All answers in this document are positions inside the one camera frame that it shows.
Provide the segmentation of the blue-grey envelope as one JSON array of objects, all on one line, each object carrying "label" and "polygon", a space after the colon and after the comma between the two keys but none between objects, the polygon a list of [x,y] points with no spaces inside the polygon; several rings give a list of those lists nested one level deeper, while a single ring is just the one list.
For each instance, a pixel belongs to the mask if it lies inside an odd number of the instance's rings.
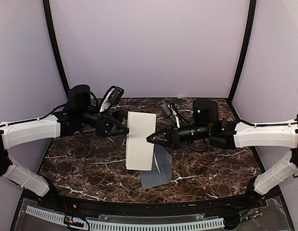
[{"label": "blue-grey envelope", "polygon": [[151,171],[139,171],[144,189],[165,185],[172,180],[172,156],[160,145],[155,145]]}]

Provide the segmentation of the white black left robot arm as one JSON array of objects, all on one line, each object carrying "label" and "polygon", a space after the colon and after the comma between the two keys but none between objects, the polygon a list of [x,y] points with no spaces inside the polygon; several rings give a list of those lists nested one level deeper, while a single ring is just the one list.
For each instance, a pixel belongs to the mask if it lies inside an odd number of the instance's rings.
[{"label": "white black left robot arm", "polygon": [[0,177],[43,197],[52,210],[61,208],[63,200],[52,183],[15,161],[9,156],[8,149],[32,141],[67,137],[80,131],[83,125],[94,128],[101,138],[127,135],[130,130],[123,124],[127,113],[110,110],[123,94],[124,89],[111,86],[101,102],[95,100],[92,104],[91,100],[96,96],[90,86],[76,85],[68,91],[66,103],[43,117],[0,122]]}]

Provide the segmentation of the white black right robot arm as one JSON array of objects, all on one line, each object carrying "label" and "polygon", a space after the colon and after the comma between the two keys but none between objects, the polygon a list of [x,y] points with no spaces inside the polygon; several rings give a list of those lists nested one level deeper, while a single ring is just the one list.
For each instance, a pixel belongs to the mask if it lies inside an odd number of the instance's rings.
[{"label": "white black right robot arm", "polygon": [[298,177],[298,115],[295,119],[277,123],[250,123],[244,120],[219,120],[218,104],[207,98],[193,101],[193,123],[171,125],[149,135],[147,142],[179,149],[182,143],[207,139],[219,149],[256,146],[287,147],[284,157],[264,173],[249,181],[246,194],[240,204],[250,209],[259,201],[259,196],[267,194],[290,176]]}]

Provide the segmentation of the white letter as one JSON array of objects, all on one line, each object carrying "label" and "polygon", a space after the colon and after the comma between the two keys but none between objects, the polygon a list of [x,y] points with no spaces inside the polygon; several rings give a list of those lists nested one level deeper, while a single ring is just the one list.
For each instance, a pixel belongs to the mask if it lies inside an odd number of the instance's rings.
[{"label": "white letter", "polygon": [[157,158],[156,158],[156,154],[154,154],[154,162],[155,162],[155,166],[156,166],[159,174],[161,175],[161,171],[160,171],[159,164],[158,164],[158,161],[157,161]]}]

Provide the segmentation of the white paper sheet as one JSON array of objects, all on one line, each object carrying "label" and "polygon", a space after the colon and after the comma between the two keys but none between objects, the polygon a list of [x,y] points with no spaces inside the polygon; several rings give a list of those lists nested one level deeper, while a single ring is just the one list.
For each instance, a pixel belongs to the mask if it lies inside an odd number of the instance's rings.
[{"label": "white paper sheet", "polygon": [[129,111],[127,127],[126,169],[150,171],[154,145],[146,138],[155,132],[156,114]]}]

